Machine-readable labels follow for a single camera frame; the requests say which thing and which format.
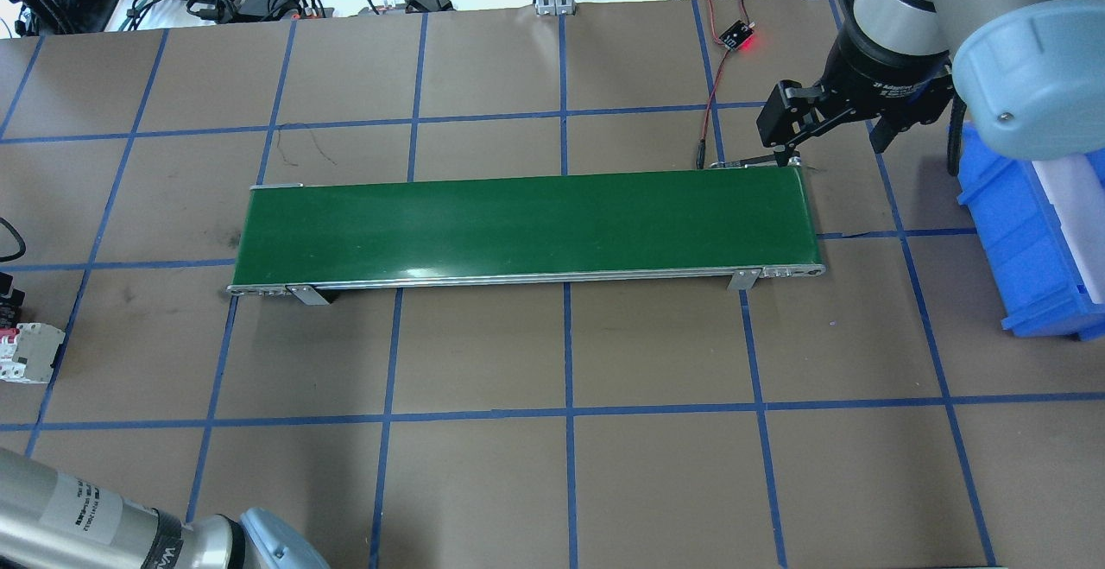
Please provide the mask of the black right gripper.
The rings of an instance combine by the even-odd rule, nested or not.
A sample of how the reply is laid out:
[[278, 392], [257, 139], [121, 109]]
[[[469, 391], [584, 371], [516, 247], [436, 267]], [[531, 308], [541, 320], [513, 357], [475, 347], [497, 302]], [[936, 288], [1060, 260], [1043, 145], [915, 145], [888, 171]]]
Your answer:
[[801, 143], [848, 122], [875, 119], [873, 152], [884, 155], [909, 125], [938, 120], [950, 105], [950, 57], [903, 56], [883, 62], [855, 49], [833, 49], [814, 86], [781, 80], [756, 120], [762, 147], [786, 167]]

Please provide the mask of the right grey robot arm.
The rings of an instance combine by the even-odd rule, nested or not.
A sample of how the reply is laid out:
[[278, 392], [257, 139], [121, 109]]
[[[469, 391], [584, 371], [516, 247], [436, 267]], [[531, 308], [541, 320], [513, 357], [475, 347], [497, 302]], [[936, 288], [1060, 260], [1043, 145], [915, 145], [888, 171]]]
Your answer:
[[874, 122], [901, 131], [968, 112], [998, 155], [1045, 161], [1102, 149], [1104, 0], [852, 0], [814, 85], [779, 81], [757, 119], [762, 147]]

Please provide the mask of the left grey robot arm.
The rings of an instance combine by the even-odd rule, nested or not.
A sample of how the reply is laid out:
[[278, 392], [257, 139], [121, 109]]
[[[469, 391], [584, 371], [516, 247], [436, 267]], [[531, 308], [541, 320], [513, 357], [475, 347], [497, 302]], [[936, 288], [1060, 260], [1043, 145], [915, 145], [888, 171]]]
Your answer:
[[1, 451], [4, 568], [327, 568], [266, 509], [182, 521], [162, 509]]

